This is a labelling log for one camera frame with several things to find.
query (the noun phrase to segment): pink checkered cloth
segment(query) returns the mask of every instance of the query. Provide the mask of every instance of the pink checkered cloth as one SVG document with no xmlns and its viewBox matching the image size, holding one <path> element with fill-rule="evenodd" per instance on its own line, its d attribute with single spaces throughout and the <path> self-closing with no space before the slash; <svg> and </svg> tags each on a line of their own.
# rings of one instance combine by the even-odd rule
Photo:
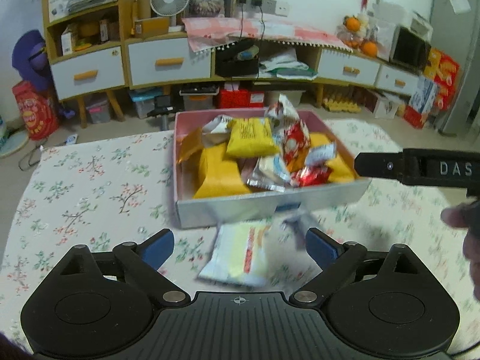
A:
<svg viewBox="0 0 480 360">
<path fill-rule="evenodd" d="M 188 43 L 194 52 L 236 42 L 240 35 L 242 38 L 260 39 L 263 32 L 263 25 L 258 19 L 244 19 L 243 28 L 242 21 L 233 17 L 190 17 L 183 19 L 183 22 Z M 306 24 L 287 21 L 265 21 L 263 39 L 352 51 L 332 34 Z"/>
</svg>

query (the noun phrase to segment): human hand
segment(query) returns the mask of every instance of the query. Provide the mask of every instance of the human hand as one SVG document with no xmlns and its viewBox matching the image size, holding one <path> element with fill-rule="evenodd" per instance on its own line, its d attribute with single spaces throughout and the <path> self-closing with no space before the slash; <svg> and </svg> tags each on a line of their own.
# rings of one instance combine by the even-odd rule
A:
<svg viewBox="0 0 480 360">
<path fill-rule="evenodd" d="M 440 218 L 450 227 L 469 229 L 463 241 L 463 254 L 470 260 L 470 276 L 475 286 L 473 294 L 480 300 L 480 238 L 472 231 L 474 224 L 480 225 L 480 202 L 445 208 Z"/>
</svg>

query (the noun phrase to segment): floral tablecloth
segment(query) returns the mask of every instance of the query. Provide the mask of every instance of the floral tablecloth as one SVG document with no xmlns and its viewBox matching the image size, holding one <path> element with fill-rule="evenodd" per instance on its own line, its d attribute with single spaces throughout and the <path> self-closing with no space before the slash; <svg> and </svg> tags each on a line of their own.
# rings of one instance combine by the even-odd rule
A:
<svg viewBox="0 0 480 360">
<path fill-rule="evenodd" d="M 355 155 L 399 150 L 377 126 L 352 119 L 328 125 Z M 23 304 L 68 249 L 79 243 L 92 251 L 108 251 L 127 240 L 141 243 L 170 227 L 175 249 L 160 273 L 191 296 L 199 290 L 245 290 L 197 279 L 209 259 L 216 229 L 174 228 L 172 136 L 172 131 L 141 134 L 43 152 L 18 205 L 0 271 L 0 330 L 6 336 L 27 346 L 19 322 Z M 440 211 L 447 205 L 436 188 L 373 180 L 356 204 L 314 214 L 339 242 L 354 240 L 381 251 L 394 243 L 410 245 L 460 309 L 460 328 L 451 346 L 457 351 L 480 338 L 480 307 L 472 297 L 462 256 L 464 232 L 450 230 L 440 221 Z M 288 296 L 320 271 L 305 251 L 296 249 L 293 233 L 280 222 L 274 219 L 267 235 L 269 285 L 261 290 L 282 290 Z"/>
</svg>

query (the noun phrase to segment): white drawer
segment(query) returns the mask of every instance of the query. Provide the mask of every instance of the white drawer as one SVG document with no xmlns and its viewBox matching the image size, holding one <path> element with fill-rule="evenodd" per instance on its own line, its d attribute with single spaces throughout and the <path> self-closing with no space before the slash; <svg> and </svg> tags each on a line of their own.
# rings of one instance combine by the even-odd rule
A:
<svg viewBox="0 0 480 360">
<path fill-rule="evenodd" d="M 386 91 L 412 95 L 417 89 L 418 80 L 414 74 L 383 65 L 375 86 Z"/>
<path fill-rule="evenodd" d="M 210 78 L 210 53 L 195 55 L 187 38 L 134 43 L 128 54 L 133 86 Z"/>
<path fill-rule="evenodd" d="M 345 52 L 323 49 L 318 64 L 321 78 L 363 85 L 375 84 L 380 64 Z"/>
<path fill-rule="evenodd" d="M 58 98 L 125 85 L 120 47 L 91 52 L 52 65 Z"/>
</svg>

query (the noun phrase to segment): pink box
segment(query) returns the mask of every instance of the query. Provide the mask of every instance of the pink box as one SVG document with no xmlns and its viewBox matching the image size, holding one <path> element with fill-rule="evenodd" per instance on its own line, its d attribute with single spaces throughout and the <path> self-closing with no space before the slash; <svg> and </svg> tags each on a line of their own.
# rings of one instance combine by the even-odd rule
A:
<svg viewBox="0 0 480 360">
<path fill-rule="evenodd" d="M 248 195 L 209 199 L 192 199 L 195 193 L 195 174 L 185 163 L 177 164 L 180 142 L 183 137 L 210 122 L 218 115 L 238 118 L 262 117 L 265 108 L 234 108 L 205 111 L 179 112 L 175 116 L 173 179 L 175 208 L 181 228 L 216 226 L 218 223 L 234 223 L 267 218 L 276 212 L 298 208 L 307 211 L 321 210 L 357 202 L 365 193 L 370 179 L 357 176 L 346 184 L 326 184 L 279 192 L 259 192 Z M 346 164 L 353 170 L 354 157 L 335 134 L 312 111 L 298 111 L 310 132 L 321 132 L 337 143 L 337 150 Z"/>
</svg>

